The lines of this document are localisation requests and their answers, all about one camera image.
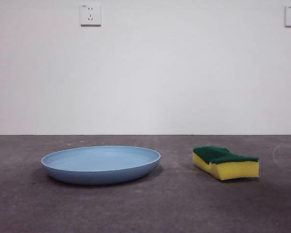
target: kitchen sponge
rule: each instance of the kitchen sponge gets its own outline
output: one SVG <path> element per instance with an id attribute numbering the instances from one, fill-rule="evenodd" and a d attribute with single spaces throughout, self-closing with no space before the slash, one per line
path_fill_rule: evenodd
<path id="1" fill-rule="evenodd" d="M 259 158 L 240 156 L 226 148 L 205 146 L 194 148 L 193 162 L 219 180 L 259 177 Z"/>

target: floor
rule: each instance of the floor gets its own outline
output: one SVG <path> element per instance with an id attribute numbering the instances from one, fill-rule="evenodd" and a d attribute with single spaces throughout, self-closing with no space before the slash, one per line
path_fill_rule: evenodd
<path id="1" fill-rule="evenodd" d="M 161 153 L 149 175 L 82 186 L 50 178 L 51 152 L 130 145 Z M 258 156 L 260 178 L 221 182 L 192 163 L 202 145 Z M 0 233 L 291 233 L 291 135 L 0 136 Z"/>

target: plate rim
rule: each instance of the plate rim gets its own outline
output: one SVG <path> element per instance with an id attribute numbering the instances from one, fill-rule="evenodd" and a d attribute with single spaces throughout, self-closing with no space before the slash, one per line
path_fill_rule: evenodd
<path id="1" fill-rule="evenodd" d="M 114 169 L 114 170 L 102 170 L 102 171 L 75 171 L 75 170 L 63 170 L 63 169 L 58 169 L 58 168 L 55 168 L 55 167 L 51 167 L 51 166 L 48 166 L 46 165 L 43 160 L 46 159 L 47 157 L 55 154 L 55 153 L 58 153 L 58 152 L 62 152 L 62 151 L 67 151 L 67 150 L 77 150 L 77 149 L 82 149 L 82 148 L 96 148 L 96 147 L 126 147 L 126 148 L 139 148 L 139 149 L 144 149 L 144 150 L 150 150 L 150 151 L 153 151 L 155 152 L 156 154 L 158 154 L 158 158 L 155 159 L 153 162 L 151 163 L 148 163 L 148 164 L 145 164 L 145 165 L 140 165 L 140 166 L 133 166 L 133 167 L 128 167 L 128 168 L 123 168 L 123 169 Z M 112 171 L 122 171 L 122 170 L 128 170 L 128 169 L 133 169 L 133 168 L 139 168 L 139 167 L 143 167 L 143 166 L 148 166 L 150 164 L 153 164 L 157 161 L 159 161 L 161 159 L 161 154 L 159 152 L 157 152 L 156 150 L 152 150 L 152 149 L 149 149 L 149 148 L 144 148 L 144 147 L 135 147 L 135 146 L 121 146 L 121 145 L 104 145 L 104 146 L 88 146 L 88 147 L 76 147 L 76 148 L 70 148 L 70 149 L 65 149 L 65 150 L 59 150 L 59 151 L 55 151 L 51 154 L 47 154 L 45 155 L 42 159 L 41 159 L 41 163 L 43 166 L 47 167 L 47 168 L 51 168 L 51 169 L 54 169 L 54 170 L 57 170 L 57 171 L 66 171 L 66 172 L 112 172 Z"/>

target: yellow sponge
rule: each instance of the yellow sponge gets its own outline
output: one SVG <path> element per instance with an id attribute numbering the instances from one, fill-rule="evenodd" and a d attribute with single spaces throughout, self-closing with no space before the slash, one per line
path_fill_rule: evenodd
<path id="1" fill-rule="evenodd" d="M 219 180 L 259 177 L 258 158 L 235 155 L 225 148 L 210 146 L 195 148 L 193 162 Z"/>

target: plate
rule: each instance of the plate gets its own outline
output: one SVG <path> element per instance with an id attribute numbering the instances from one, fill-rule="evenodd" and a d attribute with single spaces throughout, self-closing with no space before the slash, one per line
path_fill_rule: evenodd
<path id="1" fill-rule="evenodd" d="M 130 146 L 95 146 L 61 150 L 42 158 L 51 177 L 74 184 L 110 184 L 140 178 L 158 165 L 154 150 Z"/>

